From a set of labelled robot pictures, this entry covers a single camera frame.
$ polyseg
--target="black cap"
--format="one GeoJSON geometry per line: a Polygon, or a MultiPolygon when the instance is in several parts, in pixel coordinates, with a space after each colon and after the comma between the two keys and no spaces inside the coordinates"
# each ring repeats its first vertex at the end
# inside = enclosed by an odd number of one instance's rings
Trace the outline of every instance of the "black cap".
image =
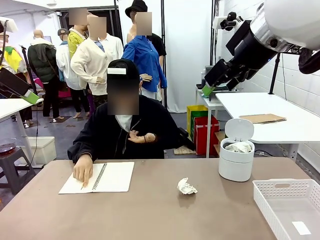
{"type": "Polygon", "coordinates": [[[58,36],[67,35],[67,34],[68,34],[68,30],[65,28],[61,28],[58,30],[58,36]]]}
{"type": "Polygon", "coordinates": [[[143,0],[133,0],[132,6],[125,10],[125,14],[130,18],[130,12],[135,11],[137,13],[148,12],[148,6],[143,0]]]}
{"type": "Polygon", "coordinates": [[[108,89],[131,90],[139,87],[140,75],[135,63],[129,59],[118,59],[110,62],[107,69],[108,89]]]}

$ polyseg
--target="white paper slip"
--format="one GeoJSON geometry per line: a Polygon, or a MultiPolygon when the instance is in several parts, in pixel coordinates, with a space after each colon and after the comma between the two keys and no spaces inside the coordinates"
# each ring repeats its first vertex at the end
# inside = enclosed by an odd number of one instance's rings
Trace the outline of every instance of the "white paper slip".
{"type": "Polygon", "coordinates": [[[93,175],[86,187],[70,175],[59,194],[87,194],[128,192],[134,162],[108,162],[93,164],[93,175]]]}
{"type": "Polygon", "coordinates": [[[298,231],[300,235],[310,235],[311,232],[305,225],[303,221],[293,221],[292,224],[294,225],[295,229],[298,231]]]}

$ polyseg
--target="notebook page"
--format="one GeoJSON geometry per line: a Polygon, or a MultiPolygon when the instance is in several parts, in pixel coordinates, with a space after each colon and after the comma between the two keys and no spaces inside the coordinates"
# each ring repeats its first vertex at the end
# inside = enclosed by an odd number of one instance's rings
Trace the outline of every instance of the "notebook page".
{"type": "Polygon", "coordinates": [[[134,162],[108,162],[94,192],[128,192],[134,162]]]}
{"type": "Polygon", "coordinates": [[[98,178],[98,175],[103,167],[103,163],[93,164],[93,174],[89,179],[89,183],[86,187],[82,188],[83,182],[74,178],[72,173],[66,183],[63,185],[59,194],[87,194],[93,192],[93,187],[98,178]]]}

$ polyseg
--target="white label on cap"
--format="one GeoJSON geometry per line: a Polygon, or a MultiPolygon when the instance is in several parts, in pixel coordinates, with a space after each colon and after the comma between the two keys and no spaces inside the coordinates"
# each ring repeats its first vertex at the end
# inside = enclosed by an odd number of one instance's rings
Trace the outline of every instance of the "white label on cap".
{"type": "Polygon", "coordinates": [[[127,69],[126,68],[108,68],[108,74],[122,74],[126,75],[127,74],[127,69]]]}
{"type": "Polygon", "coordinates": [[[295,229],[299,232],[300,235],[311,235],[311,232],[304,224],[303,221],[293,221],[292,224],[294,225],[295,229]]]}

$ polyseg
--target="crumpled paper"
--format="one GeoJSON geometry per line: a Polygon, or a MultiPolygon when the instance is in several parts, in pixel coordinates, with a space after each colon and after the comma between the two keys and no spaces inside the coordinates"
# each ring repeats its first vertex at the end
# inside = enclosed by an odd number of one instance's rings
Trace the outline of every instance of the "crumpled paper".
{"type": "Polygon", "coordinates": [[[236,143],[232,143],[225,147],[226,150],[236,153],[250,153],[252,152],[252,148],[249,143],[245,141],[239,141],[236,143]]]}
{"type": "Polygon", "coordinates": [[[176,187],[183,194],[196,194],[198,190],[194,186],[191,186],[189,183],[187,183],[187,181],[188,181],[187,177],[181,179],[178,182],[178,186],[176,187]]]}

